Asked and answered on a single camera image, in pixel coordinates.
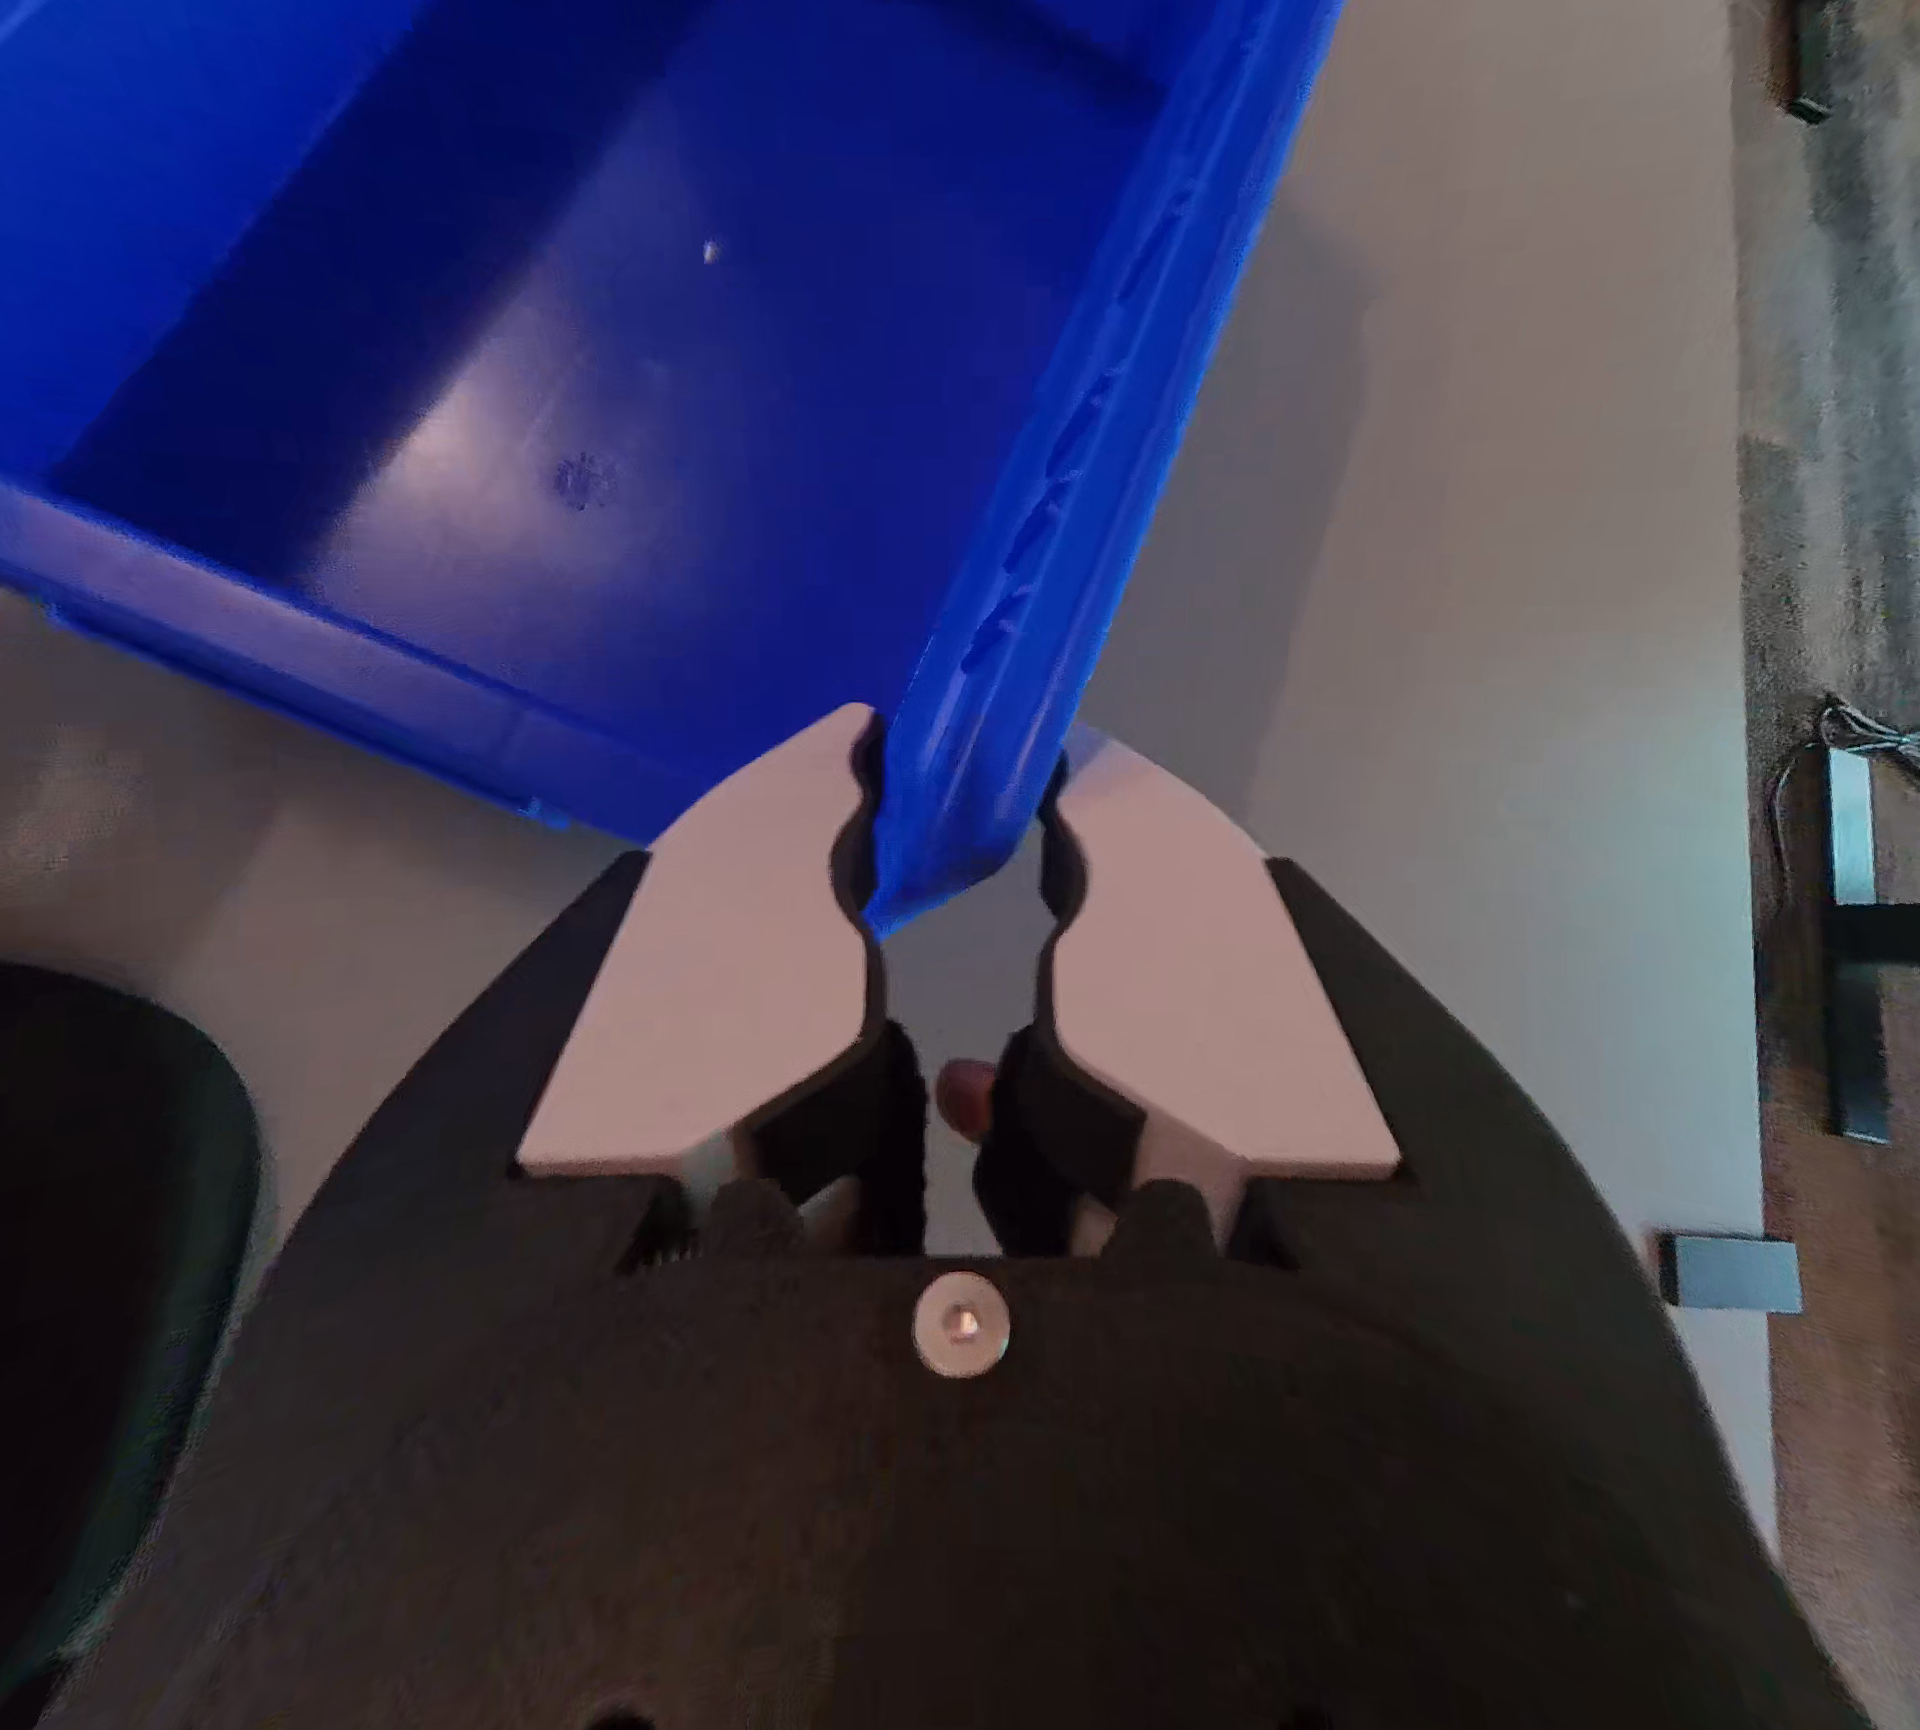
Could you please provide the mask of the blue plastic bin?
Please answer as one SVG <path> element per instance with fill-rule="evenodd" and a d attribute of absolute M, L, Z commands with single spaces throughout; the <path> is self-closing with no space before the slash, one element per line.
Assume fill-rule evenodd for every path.
<path fill-rule="evenodd" d="M 5 0 L 5 583 L 659 839 L 1046 804 L 1343 0 Z"/>

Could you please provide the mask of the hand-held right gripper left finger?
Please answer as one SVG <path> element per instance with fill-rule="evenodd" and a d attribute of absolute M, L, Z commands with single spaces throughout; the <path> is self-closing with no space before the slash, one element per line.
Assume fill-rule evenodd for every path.
<path fill-rule="evenodd" d="M 751 1123 L 868 1030 L 868 938 L 835 852 L 868 800 L 846 702 L 733 770 L 646 859 L 517 1141 L 525 1178 L 758 1178 Z"/>

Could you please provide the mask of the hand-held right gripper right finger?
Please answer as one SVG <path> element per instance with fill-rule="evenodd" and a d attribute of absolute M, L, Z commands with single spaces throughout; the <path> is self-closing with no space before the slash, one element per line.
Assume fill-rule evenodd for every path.
<path fill-rule="evenodd" d="M 1046 804 L 1034 1138 L 1121 1213 L 1178 1180 L 1229 1239 L 1258 1180 L 1380 1183 L 1401 1141 L 1260 843 L 1093 728 Z"/>

